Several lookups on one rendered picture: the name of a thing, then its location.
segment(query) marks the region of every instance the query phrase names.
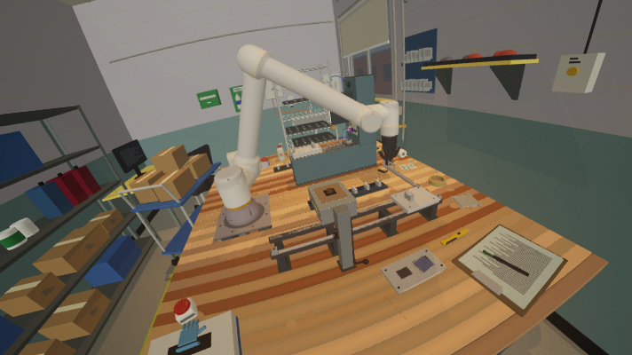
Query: bottle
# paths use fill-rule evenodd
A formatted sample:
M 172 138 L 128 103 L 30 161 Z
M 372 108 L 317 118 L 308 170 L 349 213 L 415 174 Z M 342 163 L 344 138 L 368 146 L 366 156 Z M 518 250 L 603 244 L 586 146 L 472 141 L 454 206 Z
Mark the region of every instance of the bottle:
M 277 146 L 277 155 L 279 156 L 279 162 L 283 162 L 285 160 L 285 152 L 283 152 L 283 148 L 279 145 Z

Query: striped wooden tabletop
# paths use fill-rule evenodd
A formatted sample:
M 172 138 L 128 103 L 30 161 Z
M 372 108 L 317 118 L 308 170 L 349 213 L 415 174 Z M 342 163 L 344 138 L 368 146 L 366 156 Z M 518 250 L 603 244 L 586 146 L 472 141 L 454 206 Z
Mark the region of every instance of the striped wooden tabletop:
M 451 354 L 497 353 L 551 314 L 592 279 L 607 263 L 588 250 L 503 206 L 492 198 L 410 158 L 404 174 L 443 196 L 433 221 L 415 213 L 398 221 L 399 234 L 387 238 L 381 229 L 354 235 L 355 257 L 367 258 L 342 273 L 327 246 L 290 257 L 293 270 L 278 273 L 270 258 L 270 236 L 318 224 L 309 209 L 307 186 L 296 186 L 292 171 L 263 169 L 253 196 L 268 193 L 273 228 L 229 241 L 214 242 L 223 206 L 211 188 L 158 310 L 149 341 L 178 331 L 173 306 L 192 297 L 200 320 L 232 310 L 240 319 L 246 355 L 259 354 Z M 446 177 L 445 187 L 428 184 L 430 175 Z M 347 188 L 380 178 L 389 188 L 358 198 L 364 209 L 389 201 L 410 187 L 377 166 L 338 176 Z M 450 199 L 471 193 L 483 207 L 459 209 Z M 391 212 L 400 211 L 398 207 Z M 353 220 L 353 226 L 377 219 L 377 213 Z M 457 268 L 452 259 L 502 224 L 564 257 L 568 263 L 535 306 L 520 317 Z M 439 241 L 469 228 L 458 241 Z M 309 233 L 286 241 L 286 247 L 325 236 Z M 447 265 L 439 276 L 398 295 L 380 268 L 428 248 Z M 149 343 L 144 349 L 147 354 Z

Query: black chair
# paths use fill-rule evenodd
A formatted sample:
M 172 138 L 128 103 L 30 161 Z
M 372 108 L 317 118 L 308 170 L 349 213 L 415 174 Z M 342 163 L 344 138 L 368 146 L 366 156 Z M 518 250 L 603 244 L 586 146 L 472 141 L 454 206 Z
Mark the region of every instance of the black chair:
M 197 154 L 206 154 L 209 157 L 209 161 L 212 164 L 213 163 L 213 158 L 210 156 L 210 146 L 209 145 L 204 145 L 201 146 L 197 149 L 192 150 L 191 152 L 187 153 L 188 156 L 194 156 Z M 215 175 L 211 175 L 209 177 L 208 180 L 206 180 L 204 182 L 204 184 L 202 184 L 200 186 L 200 188 L 197 189 L 197 191 L 195 191 L 194 195 L 200 195 L 201 193 L 206 193 L 210 190 L 210 188 L 213 186 L 213 183 L 215 182 Z

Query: concrete floor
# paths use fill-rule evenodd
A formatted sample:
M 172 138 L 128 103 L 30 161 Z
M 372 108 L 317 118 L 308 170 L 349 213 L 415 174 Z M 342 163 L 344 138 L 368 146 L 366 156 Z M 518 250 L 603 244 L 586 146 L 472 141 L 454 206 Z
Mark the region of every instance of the concrete floor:
M 189 201 L 185 207 L 190 214 L 194 209 L 194 200 Z M 186 221 L 181 211 L 177 212 L 177 215 L 182 223 Z M 178 231 L 166 210 L 158 213 L 152 226 L 162 238 L 163 246 Z M 141 238 L 148 237 L 147 231 L 141 235 Z M 153 245 L 121 301 L 116 305 L 90 355 L 140 354 L 172 271 L 173 266 L 169 258 L 163 256 L 161 250 Z M 502 355 L 547 354 L 587 355 L 547 320 L 523 335 Z

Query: green sign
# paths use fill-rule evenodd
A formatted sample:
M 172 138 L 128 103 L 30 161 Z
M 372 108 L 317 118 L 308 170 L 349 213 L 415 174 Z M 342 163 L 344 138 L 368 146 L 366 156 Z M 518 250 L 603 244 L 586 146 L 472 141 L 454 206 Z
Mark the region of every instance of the green sign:
M 198 94 L 198 101 L 200 101 L 201 109 L 222 105 L 222 100 L 219 99 L 217 89 L 200 92 Z
M 231 95 L 233 96 L 233 104 L 235 105 L 235 112 L 241 112 L 241 87 L 243 85 L 239 85 L 239 86 L 233 86 L 231 88 Z

